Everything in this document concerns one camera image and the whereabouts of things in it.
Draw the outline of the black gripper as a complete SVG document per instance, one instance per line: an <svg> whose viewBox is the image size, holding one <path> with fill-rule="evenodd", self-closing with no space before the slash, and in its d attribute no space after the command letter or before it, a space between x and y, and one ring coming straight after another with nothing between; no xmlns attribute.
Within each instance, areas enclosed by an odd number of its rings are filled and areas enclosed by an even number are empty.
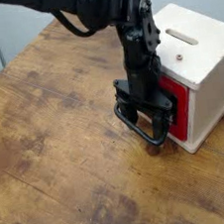
<svg viewBox="0 0 224 224"><path fill-rule="evenodd" d="M173 104L160 87L161 61L151 59L141 64L126 63L125 69L127 78L113 82L120 114L131 124L137 124L139 111L154 114L153 136L163 139L169 131L169 111Z"/></svg>

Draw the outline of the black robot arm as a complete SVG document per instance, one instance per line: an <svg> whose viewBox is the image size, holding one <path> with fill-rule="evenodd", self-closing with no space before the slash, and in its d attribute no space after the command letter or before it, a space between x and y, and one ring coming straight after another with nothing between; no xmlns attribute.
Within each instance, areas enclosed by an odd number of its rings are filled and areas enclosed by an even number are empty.
<svg viewBox="0 0 224 224"><path fill-rule="evenodd" d="M151 0L0 0L50 13L71 33L88 38L108 26L116 28L123 47L127 79L114 80L114 112L148 143L161 145L168 135L171 101L159 88L160 44Z"/></svg>

